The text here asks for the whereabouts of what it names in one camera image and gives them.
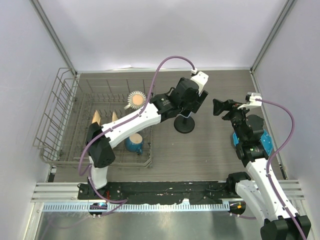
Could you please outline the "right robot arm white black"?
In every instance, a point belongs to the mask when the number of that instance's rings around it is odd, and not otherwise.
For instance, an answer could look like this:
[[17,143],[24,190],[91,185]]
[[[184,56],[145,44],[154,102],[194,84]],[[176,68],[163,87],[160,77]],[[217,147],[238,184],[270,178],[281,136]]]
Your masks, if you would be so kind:
[[263,240],[305,240],[311,230],[308,216],[300,215],[291,204],[276,178],[261,139],[264,119],[247,113],[262,105],[262,98],[253,94],[245,103],[234,100],[213,100],[213,115],[230,121],[238,143],[236,154],[246,172],[231,173],[227,178],[226,193],[240,196],[261,226]]

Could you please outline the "phone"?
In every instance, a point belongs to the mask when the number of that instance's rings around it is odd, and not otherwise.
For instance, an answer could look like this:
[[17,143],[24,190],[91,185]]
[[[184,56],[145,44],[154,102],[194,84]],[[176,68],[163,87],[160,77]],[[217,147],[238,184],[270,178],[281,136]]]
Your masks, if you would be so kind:
[[189,118],[191,116],[192,112],[185,112],[185,113],[181,113],[180,115],[184,118]]

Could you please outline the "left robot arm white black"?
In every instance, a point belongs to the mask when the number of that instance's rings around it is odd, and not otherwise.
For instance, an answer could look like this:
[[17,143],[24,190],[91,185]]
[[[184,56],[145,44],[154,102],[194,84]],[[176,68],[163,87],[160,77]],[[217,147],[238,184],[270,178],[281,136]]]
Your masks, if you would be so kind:
[[168,119],[174,119],[179,133],[192,132],[195,121],[190,115],[199,110],[207,97],[204,87],[208,79],[201,71],[190,79],[182,77],[170,92],[153,96],[142,108],[108,124],[92,123],[83,151],[91,164],[89,194],[97,200],[106,195],[108,167],[116,158],[113,149],[133,134]]

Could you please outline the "black phone stand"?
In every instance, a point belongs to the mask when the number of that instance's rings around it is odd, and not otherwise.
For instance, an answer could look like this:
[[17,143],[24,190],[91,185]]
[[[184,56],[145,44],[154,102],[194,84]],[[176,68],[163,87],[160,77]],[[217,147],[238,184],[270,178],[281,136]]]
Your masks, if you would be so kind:
[[191,112],[188,115],[179,114],[175,118],[173,126],[176,131],[181,134],[188,134],[194,130],[196,124],[191,114]]

